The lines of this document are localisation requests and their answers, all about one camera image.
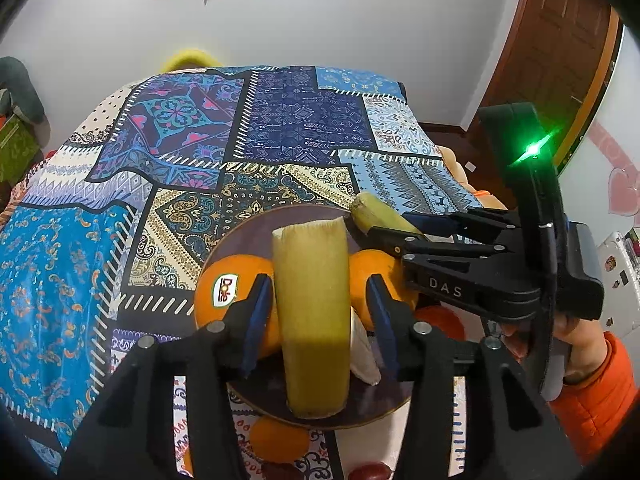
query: wooden door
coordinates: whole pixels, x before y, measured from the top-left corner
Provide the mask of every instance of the wooden door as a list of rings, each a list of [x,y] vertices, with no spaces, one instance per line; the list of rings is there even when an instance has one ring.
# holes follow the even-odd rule
[[[556,132],[555,151],[594,79],[610,12],[606,0],[526,0],[506,63],[482,105],[532,102],[545,130]]]

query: plate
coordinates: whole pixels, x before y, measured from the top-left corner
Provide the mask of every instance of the plate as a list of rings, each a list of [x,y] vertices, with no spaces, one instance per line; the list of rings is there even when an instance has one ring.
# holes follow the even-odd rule
[[[273,230],[312,220],[332,220],[339,216],[344,217],[347,226],[349,253],[366,248],[362,234],[353,224],[348,211],[317,204],[285,206],[253,216],[235,227],[211,251],[202,270],[232,254],[254,254],[271,259]],[[289,411],[281,352],[259,360],[249,378],[233,381],[230,386],[238,397],[258,412],[288,424],[318,430],[362,426],[402,406],[409,399],[413,386],[413,383],[398,383],[391,376],[382,362],[375,336],[370,336],[369,340],[380,368],[381,381],[371,386],[351,374],[349,397],[344,409],[327,418],[297,418]]]

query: green box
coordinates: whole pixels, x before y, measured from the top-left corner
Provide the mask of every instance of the green box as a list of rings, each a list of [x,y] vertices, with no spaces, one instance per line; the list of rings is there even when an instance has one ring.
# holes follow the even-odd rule
[[[40,147],[17,115],[0,128],[0,182],[15,186],[29,167]]]

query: green light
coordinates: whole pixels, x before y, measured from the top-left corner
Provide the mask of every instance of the green light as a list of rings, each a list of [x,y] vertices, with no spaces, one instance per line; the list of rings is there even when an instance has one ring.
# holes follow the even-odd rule
[[[552,135],[553,133],[546,134],[538,142],[532,142],[529,146],[527,146],[525,152],[514,161],[514,164],[516,164],[517,162],[521,162],[529,158],[530,156],[538,156],[540,154],[542,146],[546,144],[546,142],[551,138]]]

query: bed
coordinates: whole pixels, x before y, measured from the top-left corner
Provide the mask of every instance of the bed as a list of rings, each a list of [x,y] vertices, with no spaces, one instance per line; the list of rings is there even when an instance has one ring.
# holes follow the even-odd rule
[[[0,232],[1,402],[55,470],[133,343],[194,330],[200,269],[233,227],[280,206],[348,208],[360,190],[399,212],[481,206],[447,166],[404,87],[370,72],[215,68],[124,86],[31,172]],[[179,380],[175,398],[184,468]],[[249,427],[257,413],[230,400]],[[296,467],[341,478],[333,432],[311,440]]]

